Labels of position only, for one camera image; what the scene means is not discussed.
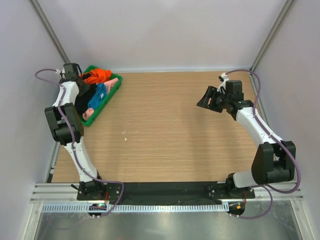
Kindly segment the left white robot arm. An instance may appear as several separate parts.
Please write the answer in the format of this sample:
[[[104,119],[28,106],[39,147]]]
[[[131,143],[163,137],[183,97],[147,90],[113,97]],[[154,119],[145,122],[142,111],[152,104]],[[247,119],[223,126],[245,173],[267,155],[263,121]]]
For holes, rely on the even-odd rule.
[[[62,78],[59,93],[44,114],[53,139],[68,151],[79,174],[79,187],[75,189],[82,198],[101,200],[106,194],[98,170],[94,167],[84,143],[84,126],[75,108],[75,101],[82,90],[89,86],[78,76]]]

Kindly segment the black t shirt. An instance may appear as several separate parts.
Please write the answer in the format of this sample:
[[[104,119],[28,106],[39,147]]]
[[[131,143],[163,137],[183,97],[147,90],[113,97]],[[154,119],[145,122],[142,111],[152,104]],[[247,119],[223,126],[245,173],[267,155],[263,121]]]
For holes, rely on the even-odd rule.
[[[75,99],[75,109],[76,112],[82,119],[86,122],[95,112],[95,109],[92,106],[89,106],[89,101],[94,97],[96,93],[96,84],[92,84],[89,86],[89,90],[85,92],[81,96],[77,96]]]

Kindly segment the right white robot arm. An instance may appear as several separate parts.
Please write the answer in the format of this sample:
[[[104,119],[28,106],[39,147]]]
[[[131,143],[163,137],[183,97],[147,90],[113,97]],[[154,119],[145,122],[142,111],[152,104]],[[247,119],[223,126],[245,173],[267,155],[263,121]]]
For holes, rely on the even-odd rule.
[[[251,168],[231,173],[226,179],[225,192],[229,197],[237,198],[245,188],[271,187],[274,183],[293,179],[296,179],[293,189],[278,189],[277,192],[290,194],[299,188],[301,171],[296,161],[295,144],[274,134],[256,111],[255,104],[244,99],[242,87],[230,86],[221,92],[209,86],[197,106],[217,113],[227,111],[247,131],[257,147]]]

